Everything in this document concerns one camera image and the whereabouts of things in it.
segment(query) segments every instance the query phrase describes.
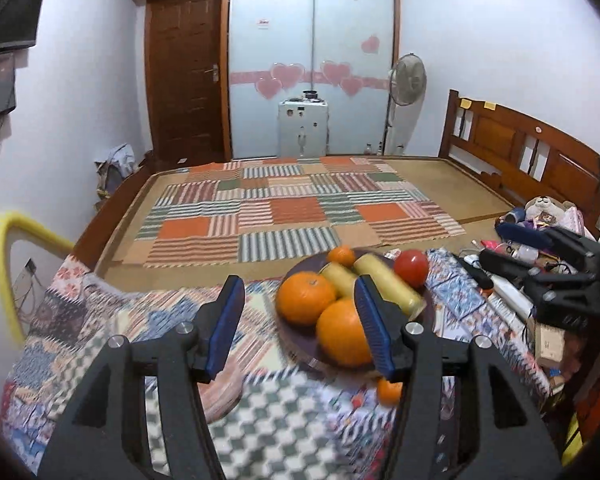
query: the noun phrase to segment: pink heart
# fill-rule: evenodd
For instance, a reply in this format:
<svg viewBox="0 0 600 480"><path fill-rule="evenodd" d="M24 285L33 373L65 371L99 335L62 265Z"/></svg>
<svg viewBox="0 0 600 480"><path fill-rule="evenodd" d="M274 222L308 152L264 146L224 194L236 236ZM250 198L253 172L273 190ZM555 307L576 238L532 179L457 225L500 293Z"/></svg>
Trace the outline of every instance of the pink heart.
<svg viewBox="0 0 600 480"><path fill-rule="evenodd" d="M340 88L342 88L344 93L349 97L353 97L360 92L360 89L362 88L362 79L359 77L344 77L340 82Z"/></svg>
<svg viewBox="0 0 600 480"><path fill-rule="evenodd" d="M293 63L292 65L275 63L269 73L273 79L279 79L282 83L282 88L287 90L298 84L304 75L304 66L298 63Z"/></svg>
<svg viewBox="0 0 600 480"><path fill-rule="evenodd" d="M322 63L322 73L329 83L338 86L343 77L349 77L351 75L351 65L349 63L325 61Z"/></svg>
<svg viewBox="0 0 600 480"><path fill-rule="evenodd" d="M261 77L256 81L256 90L265 99L271 99L282 90L282 82L279 79L265 79Z"/></svg>
<svg viewBox="0 0 600 480"><path fill-rule="evenodd" d="M360 44L360 47L365 54L377 54L380 48L380 39L376 35L369 36Z"/></svg>

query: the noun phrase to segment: fruit plate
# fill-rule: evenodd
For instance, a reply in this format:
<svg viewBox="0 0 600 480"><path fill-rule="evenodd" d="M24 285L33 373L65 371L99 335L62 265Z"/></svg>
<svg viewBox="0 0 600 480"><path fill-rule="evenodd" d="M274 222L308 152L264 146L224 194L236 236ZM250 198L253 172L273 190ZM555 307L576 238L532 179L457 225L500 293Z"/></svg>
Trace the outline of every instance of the fruit plate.
<svg viewBox="0 0 600 480"><path fill-rule="evenodd" d="M369 250L354 250L356 258L359 258L366 253L375 253L375 251ZM381 254L375 253L381 260L383 260L389 267L394 268L394 261L389 258L385 258ZM310 270L312 272L320 272L320 270L327 264L327 253L314 254L308 258L302 260L296 264L285 276L285 280L302 270ZM432 330L435 319L435 309L431 294L426 288L421 288L418 292L427 301L427 306L424 308L422 313L418 316L417 321L421 323L425 330ZM320 348L318 339L315 336L315 327L299 327L287 322L278 314L275 315L276 326L278 328L278 336L280 338L280 345L283 350L291 355L298 362L307 365L313 370L325 374L342 373L348 372L356 375L365 375L370 377L377 377L376 372L372 364L365 365L357 368L344 368L336 364L330 359Z"/></svg>

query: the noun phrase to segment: white wardrobe door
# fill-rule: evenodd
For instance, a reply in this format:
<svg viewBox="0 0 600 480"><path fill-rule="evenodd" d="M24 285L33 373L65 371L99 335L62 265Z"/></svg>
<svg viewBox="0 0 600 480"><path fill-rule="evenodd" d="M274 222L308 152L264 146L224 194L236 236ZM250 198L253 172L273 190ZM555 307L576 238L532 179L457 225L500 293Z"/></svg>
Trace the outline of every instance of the white wardrobe door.
<svg viewBox="0 0 600 480"><path fill-rule="evenodd" d="M314 88L329 104L329 153L373 153L384 135L394 0L315 0Z"/></svg>
<svg viewBox="0 0 600 480"><path fill-rule="evenodd" d="M278 103L311 88L313 0L230 0L235 158L278 154Z"/></svg>

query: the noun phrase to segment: brown door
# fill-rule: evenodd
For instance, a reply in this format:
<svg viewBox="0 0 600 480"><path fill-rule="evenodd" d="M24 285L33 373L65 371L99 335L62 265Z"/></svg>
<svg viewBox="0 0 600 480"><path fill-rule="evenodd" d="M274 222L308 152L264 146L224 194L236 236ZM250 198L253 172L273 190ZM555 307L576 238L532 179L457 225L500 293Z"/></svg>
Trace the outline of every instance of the brown door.
<svg viewBox="0 0 600 480"><path fill-rule="evenodd" d="M159 169L223 161L220 0L148 0L147 13L147 100Z"/></svg>

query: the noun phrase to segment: screw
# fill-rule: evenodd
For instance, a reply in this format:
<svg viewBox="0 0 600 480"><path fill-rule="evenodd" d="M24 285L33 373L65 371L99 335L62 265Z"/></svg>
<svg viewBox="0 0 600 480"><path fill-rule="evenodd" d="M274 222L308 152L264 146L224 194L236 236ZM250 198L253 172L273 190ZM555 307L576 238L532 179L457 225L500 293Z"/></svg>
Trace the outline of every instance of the screw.
<svg viewBox="0 0 600 480"><path fill-rule="evenodd" d="M489 339L485 335L479 335L478 337L476 337L474 339L474 341L475 341L475 344L478 345L480 348L489 348L493 344L491 342L491 339Z"/></svg>
<svg viewBox="0 0 600 480"><path fill-rule="evenodd" d="M176 325L176 332L178 334L188 334L193 330L193 323L189 321L182 321Z"/></svg>
<svg viewBox="0 0 600 480"><path fill-rule="evenodd" d="M420 323L416 323L415 321L407 323L404 329L411 335L419 335L424 332L424 327Z"/></svg>
<svg viewBox="0 0 600 480"><path fill-rule="evenodd" d="M121 336L121 335L113 335L107 341L107 344L111 348L120 348L124 343L125 343L125 338L124 338L124 336Z"/></svg>

